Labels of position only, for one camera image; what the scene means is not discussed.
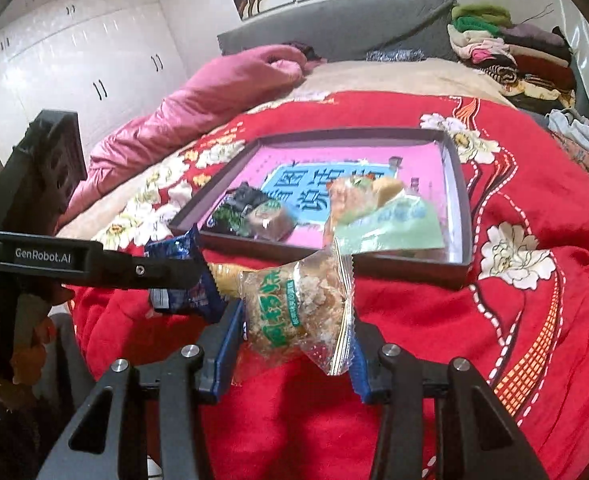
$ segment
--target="clear plastic wrapper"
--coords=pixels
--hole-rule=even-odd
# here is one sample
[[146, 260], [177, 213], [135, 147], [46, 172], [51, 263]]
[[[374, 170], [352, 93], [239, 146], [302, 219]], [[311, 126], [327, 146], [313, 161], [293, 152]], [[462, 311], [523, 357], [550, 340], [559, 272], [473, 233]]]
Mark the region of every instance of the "clear plastic wrapper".
[[241, 282], [239, 281], [240, 273], [254, 272], [254, 269], [243, 267], [235, 264], [208, 264], [212, 277], [216, 283], [219, 292], [223, 296], [239, 298], [241, 296]]
[[325, 222], [323, 245], [328, 246], [339, 224], [349, 224], [377, 208], [372, 175], [341, 177], [327, 184], [330, 215]]
[[445, 247], [434, 205], [405, 191], [369, 215], [338, 225], [335, 238], [345, 254]]
[[208, 323], [216, 323], [221, 319], [225, 309], [225, 300], [221, 297], [206, 261], [196, 245], [196, 225], [186, 234], [151, 242], [145, 246], [145, 255], [151, 258], [176, 258], [194, 260], [203, 266], [201, 279], [193, 288], [150, 289], [150, 303], [158, 314], [198, 314]]
[[254, 237], [247, 216], [270, 197], [259, 189], [242, 182], [236, 189], [230, 189], [216, 206], [202, 229], [243, 238]]
[[298, 262], [241, 272], [240, 279], [248, 342], [265, 368], [300, 350], [327, 375], [347, 371], [354, 336], [349, 255], [332, 244]]
[[286, 206], [273, 198], [253, 209], [246, 220], [258, 238], [273, 242], [287, 237], [296, 225]]

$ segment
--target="screw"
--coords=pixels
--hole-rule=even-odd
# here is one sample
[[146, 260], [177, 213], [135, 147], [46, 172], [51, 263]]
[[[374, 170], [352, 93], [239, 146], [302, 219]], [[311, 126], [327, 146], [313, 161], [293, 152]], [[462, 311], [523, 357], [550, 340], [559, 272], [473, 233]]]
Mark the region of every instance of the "screw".
[[183, 357], [195, 357], [199, 355], [200, 351], [201, 350], [197, 345], [186, 345], [181, 348], [181, 355], [183, 355]]
[[463, 357], [457, 357], [452, 361], [452, 365], [460, 372], [467, 372], [469, 370], [469, 361]]
[[117, 359], [112, 363], [111, 367], [113, 372], [123, 372], [127, 367], [129, 367], [129, 362], [125, 359]]
[[381, 351], [386, 357], [396, 357], [401, 353], [401, 347], [399, 347], [399, 345], [395, 345], [394, 343], [387, 343], [383, 345]]

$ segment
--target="black tray frame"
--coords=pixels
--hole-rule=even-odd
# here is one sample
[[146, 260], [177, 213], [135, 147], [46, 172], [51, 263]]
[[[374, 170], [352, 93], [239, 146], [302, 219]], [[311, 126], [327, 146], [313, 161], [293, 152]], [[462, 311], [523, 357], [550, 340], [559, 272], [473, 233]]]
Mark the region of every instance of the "black tray frame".
[[[208, 184], [203, 186], [192, 200], [173, 218], [170, 230], [176, 236], [184, 234], [190, 227], [201, 220], [210, 210], [214, 202], [228, 189], [228, 186], [248, 163], [252, 156], [263, 146], [278, 146], [293, 148], [297, 144], [311, 146], [327, 146], [328, 142], [349, 141], [347, 145], [354, 146], [354, 142], [377, 146], [399, 141], [408, 144], [417, 142], [439, 142], [449, 153], [457, 187], [459, 209], [461, 215], [461, 243], [463, 257], [461, 262], [437, 262], [420, 258], [409, 258], [390, 253], [365, 253], [354, 255], [354, 272], [357, 275], [367, 275], [376, 278], [389, 278], [409, 282], [425, 282], [447, 288], [459, 289], [465, 285], [469, 266], [472, 261], [471, 217], [469, 210], [468, 192], [463, 171], [459, 162], [456, 146], [450, 136], [440, 130], [423, 128], [337, 128], [331, 130], [314, 130], [308, 132], [294, 132], [260, 137], [249, 142], [245, 148], [235, 156], [221, 171], [218, 171]], [[268, 240], [253, 240], [202, 231], [201, 244], [204, 248], [225, 254], [237, 254], [286, 264], [305, 258], [314, 253], [314, 249], [289, 246], [281, 242]]]

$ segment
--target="white wardrobe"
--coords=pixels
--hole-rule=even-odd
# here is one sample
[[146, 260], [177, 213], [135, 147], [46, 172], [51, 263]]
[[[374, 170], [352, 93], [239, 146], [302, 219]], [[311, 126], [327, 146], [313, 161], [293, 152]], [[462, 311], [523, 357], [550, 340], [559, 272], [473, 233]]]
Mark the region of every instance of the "white wardrobe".
[[88, 161], [185, 81], [158, 0], [54, 0], [0, 30], [0, 159], [52, 108], [78, 112]]

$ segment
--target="gray headboard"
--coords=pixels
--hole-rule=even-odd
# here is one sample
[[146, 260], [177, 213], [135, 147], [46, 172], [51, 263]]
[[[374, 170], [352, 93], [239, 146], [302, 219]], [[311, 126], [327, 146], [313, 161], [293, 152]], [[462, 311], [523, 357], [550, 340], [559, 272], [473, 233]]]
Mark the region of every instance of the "gray headboard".
[[222, 54], [298, 41], [329, 61], [365, 59], [376, 47], [421, 49], [457, 60], [447, 24], [455, 0], [322, 0], [295, 5], [218, 36]]

